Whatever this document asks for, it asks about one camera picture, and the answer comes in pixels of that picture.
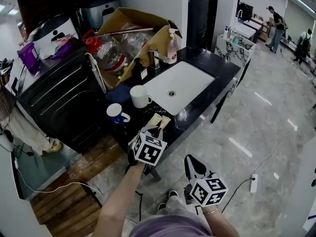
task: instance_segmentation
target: black shoe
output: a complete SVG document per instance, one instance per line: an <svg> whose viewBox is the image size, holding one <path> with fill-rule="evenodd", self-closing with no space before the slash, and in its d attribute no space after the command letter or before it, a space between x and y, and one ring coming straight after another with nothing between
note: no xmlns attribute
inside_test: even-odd
<svg viewBox="0 0 316 237"><path fill-rule="evenodd" d="M175 190L171 190L171 191L169 191L168 198L170 198L172 196L177 196L178 197L179 194Z"/></svg>
<svg viewBox="0 0 316 237"><path fill-rule="evenodd" d="M166 206L166 203L160 203L158 205L158 211L160 211L161 209L165 209L167 206Z"/></svg>

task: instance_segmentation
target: purple shirt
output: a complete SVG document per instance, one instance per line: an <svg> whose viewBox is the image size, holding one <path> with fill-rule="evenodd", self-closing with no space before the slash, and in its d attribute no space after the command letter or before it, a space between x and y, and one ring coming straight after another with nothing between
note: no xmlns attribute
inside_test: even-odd
<svg viewBox="0 0 316 237"><path fill-rule="evenodd" d="M139 223L129 237L211 237L211 230L191 218L168 215Z"/></svg>

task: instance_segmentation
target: wooden floor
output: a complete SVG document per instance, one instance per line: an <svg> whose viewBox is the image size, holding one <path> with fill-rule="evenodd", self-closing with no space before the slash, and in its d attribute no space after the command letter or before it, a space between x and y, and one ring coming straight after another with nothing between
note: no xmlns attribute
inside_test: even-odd
<svg viewBox="0 0 316 237"><path fill-rule="evenodd" d="M112 136L107 136L67 169L43 191L53 191L71 182L88 182L123 155ZM90 188L71 184L53 193L40 193L31 201L41 225L46 225L53 237L85 237L97 223L101 204Z"/></svg>

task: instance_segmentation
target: blue mug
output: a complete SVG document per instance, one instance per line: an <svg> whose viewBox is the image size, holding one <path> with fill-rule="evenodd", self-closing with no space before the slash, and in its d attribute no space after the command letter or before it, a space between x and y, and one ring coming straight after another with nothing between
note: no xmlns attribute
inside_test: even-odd
<svg viewBox="0 0 316 237"><path fill-rule="evenodd" d="M107 115L115 124L124 124L130 121L130 116L123 112L120 104L111 104L107 108Z"/></svg>

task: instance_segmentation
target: bracelet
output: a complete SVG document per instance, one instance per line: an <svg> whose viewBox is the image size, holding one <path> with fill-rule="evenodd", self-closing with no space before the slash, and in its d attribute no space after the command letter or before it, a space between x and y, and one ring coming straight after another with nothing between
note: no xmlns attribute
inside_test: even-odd
<svg viewBox="0 0 316 237"><path fill-rule="evenodd" d="M215 208L214 210L209 211L209 212L204 212L203 214L204 214L204 216L206 216L206 215L209 215L209 214L211 214L211 213L216 212L217 210L218 210L218 206L216 206L216 208Z"/></svg>

